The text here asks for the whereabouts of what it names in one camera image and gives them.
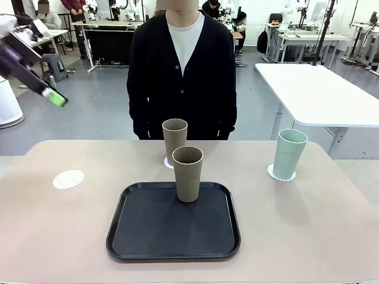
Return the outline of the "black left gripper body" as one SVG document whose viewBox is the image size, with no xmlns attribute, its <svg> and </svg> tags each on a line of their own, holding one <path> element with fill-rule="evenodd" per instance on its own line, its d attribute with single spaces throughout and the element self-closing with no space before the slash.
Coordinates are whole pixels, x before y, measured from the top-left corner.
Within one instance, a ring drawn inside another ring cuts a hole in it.
<svg viewBox="0 0 379 284">
<path fill-rule="evenodd" d="M 26 82 L 29 79 L 28 65 L 29 61 L 22 56 L 17 54 L 2 54 L 1 76 L 6 79 L 13 76 L 21 82 Z"/>
</svg>

